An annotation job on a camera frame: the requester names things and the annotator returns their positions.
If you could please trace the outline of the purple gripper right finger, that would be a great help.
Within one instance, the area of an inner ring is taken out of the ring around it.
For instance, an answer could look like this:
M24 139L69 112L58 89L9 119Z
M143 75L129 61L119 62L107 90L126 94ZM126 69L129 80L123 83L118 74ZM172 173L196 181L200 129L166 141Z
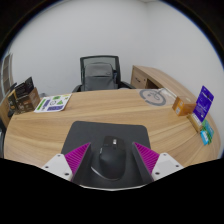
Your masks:
M132 153L144 184L159 180L183 168L168 153L158 154L137 142L132 143Z

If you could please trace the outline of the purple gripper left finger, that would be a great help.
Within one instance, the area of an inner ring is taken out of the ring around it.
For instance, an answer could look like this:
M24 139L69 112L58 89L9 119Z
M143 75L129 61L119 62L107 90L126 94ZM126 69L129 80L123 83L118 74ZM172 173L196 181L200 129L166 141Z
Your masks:
M56 154L42 169L65 180L72 181L84 170L90 158L91 144L86 143L67 154Z

